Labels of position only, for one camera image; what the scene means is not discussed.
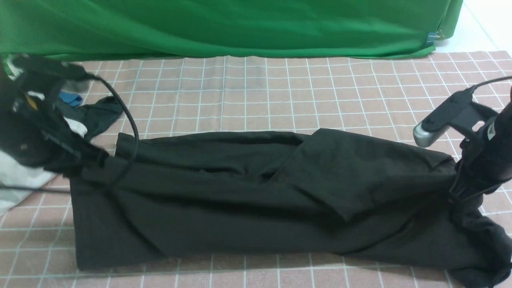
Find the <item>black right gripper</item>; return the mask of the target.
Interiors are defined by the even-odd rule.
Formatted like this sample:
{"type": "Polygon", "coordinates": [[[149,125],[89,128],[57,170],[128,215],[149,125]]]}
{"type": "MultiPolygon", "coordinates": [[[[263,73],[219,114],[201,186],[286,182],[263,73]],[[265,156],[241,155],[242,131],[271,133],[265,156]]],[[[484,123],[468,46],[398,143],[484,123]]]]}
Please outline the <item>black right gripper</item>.
{"type": "Polygon", "coordinates": [[[493,120],[478,136],[481,146],[468,142],[457,164],[457,177],[450,188],[455,203],[492,194],[511,179],[511,123],[493,120]]]}

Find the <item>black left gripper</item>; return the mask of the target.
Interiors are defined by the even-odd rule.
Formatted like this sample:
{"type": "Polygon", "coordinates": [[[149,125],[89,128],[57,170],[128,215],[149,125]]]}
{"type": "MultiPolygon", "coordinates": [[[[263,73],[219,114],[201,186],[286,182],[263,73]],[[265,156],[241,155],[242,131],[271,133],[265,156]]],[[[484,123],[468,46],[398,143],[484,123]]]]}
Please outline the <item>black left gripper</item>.
{"type": "Polygon", "coordinates": [[[1,150],[22,166],[75,176],[109,157],[73,132],[49,97],[31,96],[9,77],[1,80],[0,125],[1,150]]]}

